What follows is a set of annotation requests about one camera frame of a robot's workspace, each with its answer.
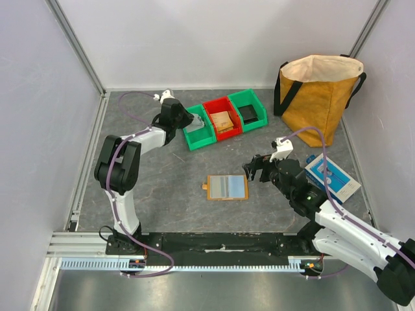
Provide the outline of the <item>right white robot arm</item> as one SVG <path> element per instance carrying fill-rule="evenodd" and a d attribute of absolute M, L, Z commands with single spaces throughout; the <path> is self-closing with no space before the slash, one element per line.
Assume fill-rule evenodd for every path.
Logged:
<path fill-rule="evenodd" d="M 255 155 L 243 166 L 246 177 L 260 171 L 260 181 L 271 182 L 300 216 L 309 219 L 297 238 L 304 255 L 315 251 L 332 256 L 363 272 L 380 291 L 401 306 L 414 299 L 414 240 L 403 242 L 348 212 L 307 180 L 294 159 Z"/>

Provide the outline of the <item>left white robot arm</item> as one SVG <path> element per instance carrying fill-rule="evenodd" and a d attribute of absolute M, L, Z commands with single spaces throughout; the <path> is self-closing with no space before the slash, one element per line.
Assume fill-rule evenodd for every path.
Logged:
<path fill-rule="evenodd" d="M 128 254 L 140 252 L 143 239 L 137 235 L 141 224 L 134 207 L 134 193 L 141 156 L 169 144 L 177 130 L 203 127 L 204 121 L 189 112 L 175 98 L 162 101 L 160 113 L 144 130 L 127 136 L 105 138 L 94 170 L 97 180 L 110 201 L 114 229 L 122 234 L 120 246 Z"/>

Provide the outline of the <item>orange leather card holder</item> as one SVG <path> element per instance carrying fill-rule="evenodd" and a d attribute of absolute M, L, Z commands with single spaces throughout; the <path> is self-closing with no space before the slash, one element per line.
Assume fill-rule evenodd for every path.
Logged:
<path fill-rule="evenodd" d="M 202 184 L 207 200 L 229 201 L 249 198 L 248 180 L 245 175 L 208 175 Z"/>

